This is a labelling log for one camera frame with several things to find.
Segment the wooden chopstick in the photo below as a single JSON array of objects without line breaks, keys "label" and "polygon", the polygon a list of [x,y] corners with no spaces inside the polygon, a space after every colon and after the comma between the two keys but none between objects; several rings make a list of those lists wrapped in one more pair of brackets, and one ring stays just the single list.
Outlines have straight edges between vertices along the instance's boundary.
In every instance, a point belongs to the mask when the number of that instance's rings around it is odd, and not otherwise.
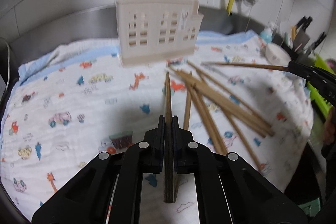
[{"label": "wooden chopstick", "polygon": [[186,81],[188,91],[191,93],[191,100],[193,101],[199,116],[207,130],[209,138],[213,142],[215,152],[221,155],[227,155],[228,151],[220,136],[217,126],[203,100],[203,96],[191,84]]},{"label": "wooden chopstick", "polygon": [[185,114],[184,114],[184,119],[183,119],[183,129],[184,130],[189,129],[191,102],[192,102],[189,84],[186,84],[186,88],[187,88],[187,96],[186,96]]},{"label": "wooden chopstick", "polygon": [[271,127],[267,125],[266,122],[262,121],[261,118],[258,118],[257,116],[243,110],[240,106],[230,101],[220,92],[208,86],[206,83],[203,83],[201,80],[196,79],[186,72],[174,69],[172,66],[169,66],[169,68],[174,73],[179,75],[179,77],[183,79],[186,84],[191,85],[191,87],[194,88],[201,95],[205,96],[207,99],[217,104],[223,111],[228,112],[238,120],[242,121],[245,125],[249,126],[262,137],[265,138],[268,135],[275,135]]},{"label": "wooden chopstick", "polygon": [[170,75],[166,72],[165,79],[165,182],[164,202],[174,203],[174,163],[173,163],[173,139],[171,132],[171,90]]},{"label": "wooden chopstick", "polygon": [[[248,144],[248,142],[247,142],[246,138],[244,137],[243,133],[240,131],[240,129],[238,128],[237,124],[234,122],[232,117],[228,113],[226,113],[224,110],[222,112],[223,112],[224,116],[227,118],[227,120],[229,121],[231,127],[235,130],[236,135],[240,138],[241,142],[244,144],[245,149],[249,153],[249,155],[252,158],[254,164],[257,166],[257,170],[260,172],[261,171],[261,164],[260,164],[257,156],[255,155],[255,153],[253,152],[252,148]],[[225,143],[225,140],[226,140],[226,137],[224,139],[222,138],[222,141],[224,142],[225,147],[227,149],[227,145]],[[209,147],[211,150],[215,151],[211,138],[208,138],[207,147]]]},{"label": "wooden chopstick", "polygon": [[266,65],[266,64],[252,64],[252,63],[224,63],[224,62],[202,62],[204,66],[220,66],[220,67],[245,67],[245,68],[257,68],[267,69],[273,71],[288,72],[289,68],[280,65]]}]

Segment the black knife block with knives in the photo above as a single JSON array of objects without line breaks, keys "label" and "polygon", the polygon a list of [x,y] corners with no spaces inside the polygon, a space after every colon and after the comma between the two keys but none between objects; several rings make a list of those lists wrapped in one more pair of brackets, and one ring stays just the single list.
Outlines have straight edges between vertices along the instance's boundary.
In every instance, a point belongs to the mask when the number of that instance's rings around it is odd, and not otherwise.
[{"label": "black knife block with knives", "polygon": [[298,60],[310,56],[327,37],[327,34],[323,32],[315,42],[312,42],[311,45],[305,48],[310,40],[310,36],[306,31],[312,22],[313,18],[311,16],[302,17],[299,22],[291,28],[290,38],[284,39],[286,47],[295,55],[292,59]]}]

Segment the white ceramic bowl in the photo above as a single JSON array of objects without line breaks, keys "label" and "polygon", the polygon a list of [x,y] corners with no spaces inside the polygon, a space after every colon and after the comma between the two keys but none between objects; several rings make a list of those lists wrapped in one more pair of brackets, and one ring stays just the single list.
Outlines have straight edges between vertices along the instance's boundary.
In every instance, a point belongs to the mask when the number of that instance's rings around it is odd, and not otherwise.
[{"label": "white ceramic bowl", "polygon": [[265,48],[265,57],[272,65],[287,67],[291,61],[290,55],[275,43],[268,43]]}]

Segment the blue soap bottle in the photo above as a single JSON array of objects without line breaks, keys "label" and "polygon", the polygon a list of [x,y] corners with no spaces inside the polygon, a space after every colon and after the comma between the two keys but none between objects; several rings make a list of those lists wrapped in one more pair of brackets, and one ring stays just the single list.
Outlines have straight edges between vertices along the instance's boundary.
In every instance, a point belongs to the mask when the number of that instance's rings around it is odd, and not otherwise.
[{"label": "blue soap bottle", "polygon": [[262,38],[267,44],[270,43],[273,39],[273,27],[273,22],[269,22],[267,26],[265,26],[264,30],[260,32],[260,38]]}]

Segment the white printed cloth mat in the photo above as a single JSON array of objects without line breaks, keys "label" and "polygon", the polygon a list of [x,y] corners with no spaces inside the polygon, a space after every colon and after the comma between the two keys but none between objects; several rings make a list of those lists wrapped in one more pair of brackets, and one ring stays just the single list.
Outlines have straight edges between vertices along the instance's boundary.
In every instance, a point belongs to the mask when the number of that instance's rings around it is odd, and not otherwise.
[{"label": "white printed cloth mat", "polygon": [[[122,152],[157,126],[165,112],[169,66],[190,72],[192,65],[206,61],[264,64],[264,47],[253,31],[201,32],[190,57],[125,68],[117,40],[85,40],[21,65],[1,121],[1,180],[7,194],[31,219],[99,152]],[[284,190],[313,127],[305,81],[285,72],[237,67],[209,74],[231,91],[230,101],[270,124],[275,135],[262,138],[235,121],[262,175]],[[228,151],[251,161],[221,109],[211,101],[205,104]]]}]

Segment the beige plastic utensil holder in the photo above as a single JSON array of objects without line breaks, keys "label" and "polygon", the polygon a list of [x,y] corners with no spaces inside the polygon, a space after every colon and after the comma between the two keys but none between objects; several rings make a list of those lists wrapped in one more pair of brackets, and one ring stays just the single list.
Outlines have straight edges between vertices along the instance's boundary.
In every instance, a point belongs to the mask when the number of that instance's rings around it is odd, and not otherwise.
[{"label": "beige plastic utensil holder", "polygon": [[203,14],[198,0],[116,0],[120,59],[146,65],[192,55]]}]

